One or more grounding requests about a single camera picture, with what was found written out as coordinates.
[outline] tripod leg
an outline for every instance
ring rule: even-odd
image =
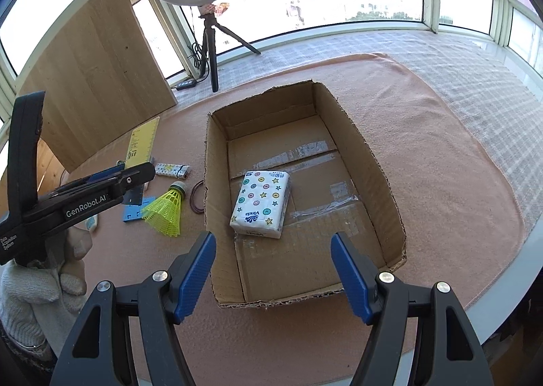
[[[239,41],[242,46],[249,49],[252,53],[256,53],[257,55],[260,55],[260,51],[256,49],[254,46],[250,45],[248,42],[246,42],[243,38],[241,38],[239,35],[234,34],[230,29],[227,27],[224,27],[222,24],[215,23],[215,26],[217,29],[219,29],[221,32],[224,32],[226,35],[229,35],[230,37],[234,38],[235,40]]]
[[[202,53],[200,54],[202,60],[200,62],[200,78],[205,75],[205,68],[207,64],[207,33],[204,30],[204,36],[202,37]]]
[[[207,45],[209,50],[209,71],[211,73],[211,88],[213,93],[219,90],[219,74],[217,72],[217,49],[215,47],[215,29],[207,32]]]

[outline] plaid fabric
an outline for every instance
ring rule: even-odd
[[[482,144],[510,182],[527,232],[543,212],[543,105],[470,39],[422,31],[359,32],[295,42],[219,67],[221,91],[285,69],[354,53],[386,53],[422,78]],[[186,107],[209,80],[177,92]]]

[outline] white tissue package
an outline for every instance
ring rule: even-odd
[[[284,171],[248,171],[230,219],[236,233],[279,239],[291,183]]]

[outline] open cardboard box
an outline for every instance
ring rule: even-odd
[[[217,239],[211,278],[222,307],[288,304],[341,291],[330,256],[337,231],[379,268],[393,271],[406,260],[405,230],[387,178],[320,83],[274,88],[214,111],[205,165],[206,228]],[[280,239],[235,237],[229,226],[249,170],[291,176]]]

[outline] sleeve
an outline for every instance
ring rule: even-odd
[[[41,362],[20,351],[6,335],[0,323],[0,378],[2,384],[20,386],[48,386],[51,382],[56,357]]]

